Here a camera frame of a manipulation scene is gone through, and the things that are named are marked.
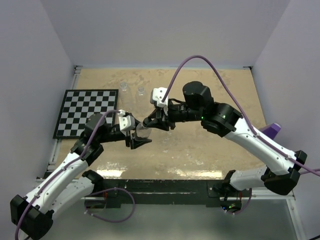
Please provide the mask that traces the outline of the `small clear plastic bottle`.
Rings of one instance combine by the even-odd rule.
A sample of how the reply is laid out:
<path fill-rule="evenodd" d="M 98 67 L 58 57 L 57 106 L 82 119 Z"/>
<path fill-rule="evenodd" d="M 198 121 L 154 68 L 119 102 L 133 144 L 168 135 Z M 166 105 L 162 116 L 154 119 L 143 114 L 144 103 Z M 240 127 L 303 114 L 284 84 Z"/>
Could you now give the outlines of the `small clear plastic bottle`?
<path fill-rule="evenodd" d="M 152 129 L 139 124 L 135 129 L 135 136 L 139 139 L 148 139 L 151 135 Z"/>

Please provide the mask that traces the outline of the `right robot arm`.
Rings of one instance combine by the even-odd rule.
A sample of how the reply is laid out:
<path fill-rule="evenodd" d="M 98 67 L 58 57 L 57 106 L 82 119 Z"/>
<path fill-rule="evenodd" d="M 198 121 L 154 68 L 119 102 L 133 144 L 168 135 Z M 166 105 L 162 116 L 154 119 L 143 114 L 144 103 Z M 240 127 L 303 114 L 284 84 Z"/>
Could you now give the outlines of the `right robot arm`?
<path fill-rule="evenodd" d="M 152 90 L 150 103 L 155 109 L 143 120 L 144 127 L 169 131 L 176 123 L 199 121 L 208 132 L 238 144 L 265 164 L 257 169 L 229 171 L 217 191 L 233 197 L 245 189 L 266 187 L 285 196 L 297 185 L 299 170 L 307 159 L 305 152 L 289 150 L 249 127 L 238 110 L 214 101 L 210 89 L 199 81 L 183 86 L 184 101 L 168 98 L 166 91 L 164 87 Z"/>

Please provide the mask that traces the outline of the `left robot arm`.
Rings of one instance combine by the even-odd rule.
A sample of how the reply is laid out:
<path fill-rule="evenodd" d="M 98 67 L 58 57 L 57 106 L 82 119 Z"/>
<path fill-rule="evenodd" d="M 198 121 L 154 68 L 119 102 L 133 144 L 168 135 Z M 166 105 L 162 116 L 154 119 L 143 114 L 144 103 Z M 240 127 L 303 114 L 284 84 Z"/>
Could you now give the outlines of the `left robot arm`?
<path fill-rule="evenodd" d="M 39 240 L 75 202 L 88 195 L 99 196 L 104 179 L 87 168 L 104 151 L 103 143 L 125 141 L 132 150 L 150 143 L 147 136 L 138 135 L 140 125 L 124 110 L 91 115 L 63 162 L 35 189 L 10 201 L 11 221 L 16 225 L 14 238 L 23 231 L 28 239 Z"/>

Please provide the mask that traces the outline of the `clear bottle back right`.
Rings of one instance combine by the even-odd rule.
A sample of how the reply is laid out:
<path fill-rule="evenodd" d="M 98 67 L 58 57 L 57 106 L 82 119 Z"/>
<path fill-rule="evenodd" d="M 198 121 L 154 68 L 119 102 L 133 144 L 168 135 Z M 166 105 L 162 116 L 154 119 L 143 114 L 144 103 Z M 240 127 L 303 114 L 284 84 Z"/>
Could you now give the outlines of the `clear bottle back right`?
<path fill-rule="evenodd" d="M 136 109 L 140 115 L 145 114 L 149 109 L 149 99 L 146 89 L 143 86 L 139 86 L 137 88 L 137 92 L 135 95 Z"/>

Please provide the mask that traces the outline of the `clear bottle back left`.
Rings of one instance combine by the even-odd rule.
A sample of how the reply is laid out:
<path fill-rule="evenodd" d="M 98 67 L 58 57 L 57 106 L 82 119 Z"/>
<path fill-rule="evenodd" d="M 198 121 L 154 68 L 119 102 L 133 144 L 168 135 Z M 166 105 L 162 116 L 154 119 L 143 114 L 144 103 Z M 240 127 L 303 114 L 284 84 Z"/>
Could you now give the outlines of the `clear bottle back left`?
<path fill-rule="evenodd" d="M 126 82 L 121 82 L 119 85 L 119 96 L 122 102 L 123 108 L 128 112 L 134 108 L 134 101 L 130 86 Z"/>

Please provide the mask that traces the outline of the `black white checkerboard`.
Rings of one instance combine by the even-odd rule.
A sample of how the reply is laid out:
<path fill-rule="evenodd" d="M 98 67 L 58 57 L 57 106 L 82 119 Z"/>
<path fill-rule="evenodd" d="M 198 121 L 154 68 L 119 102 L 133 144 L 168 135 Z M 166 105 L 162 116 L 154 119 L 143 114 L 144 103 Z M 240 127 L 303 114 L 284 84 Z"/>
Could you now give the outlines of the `black white checkerboard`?
<path fill-rule="evenodd" d="M 118 106 L 118 89 L 75 89 L 70 100 L 67 123 L 62 127 L 63 139 L 78 138 L 85 128 L 90 116 L 116 110 Z"/>

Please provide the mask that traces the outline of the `purple object table edge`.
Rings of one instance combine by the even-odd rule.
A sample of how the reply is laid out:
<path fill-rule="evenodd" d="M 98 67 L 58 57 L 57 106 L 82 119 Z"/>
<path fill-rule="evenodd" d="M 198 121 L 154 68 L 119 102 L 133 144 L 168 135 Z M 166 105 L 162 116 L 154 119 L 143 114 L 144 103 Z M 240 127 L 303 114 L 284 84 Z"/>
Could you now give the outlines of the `purple object table edge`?
<path fill-rule="evenodd" d="M 262 132 L 264 135 L 266 135 L 268 138 L 274 140 L 277 134 L 282 129 L 282 126 L 276 122 L 266 125 L 259 129 L 260 132 Z"/>

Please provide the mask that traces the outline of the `aluminium rail left edge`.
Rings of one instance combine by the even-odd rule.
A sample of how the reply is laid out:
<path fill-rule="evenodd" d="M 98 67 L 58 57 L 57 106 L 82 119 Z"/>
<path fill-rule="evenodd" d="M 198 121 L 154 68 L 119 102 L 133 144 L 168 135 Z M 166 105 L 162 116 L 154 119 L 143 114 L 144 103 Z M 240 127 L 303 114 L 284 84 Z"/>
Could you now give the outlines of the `aluminium rail left edge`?
<path fill-rule="evenodd" d="M 56 126 L 53 132 L 54 146 L 50 154 L 46 170 L 43 175 L 44 178 L 48 177 L 49 174 L 51 174 L 55 170 L 55 167 L 57 165 L 60 148 L 61 148 L 61 142 L 62 142 L 62 139 L 65 137 L 63 133 L 64 132 L 63 127 L 68 122 L 68 115 L 69 115 L 68 111 L 71 107 L 71 103 L 70 103 L 71 100 L 68 100 L 68 99 L 71 99 L 73 97 L 73 94 L 72 93 L 69 94 L 69 92 L 75 91 L 82 68 L 83 67 L 81 65 L 74 66 L 74 74 L 71 81 L 71 86 L 69 89 L 65 90 L 64 92 Z"/>

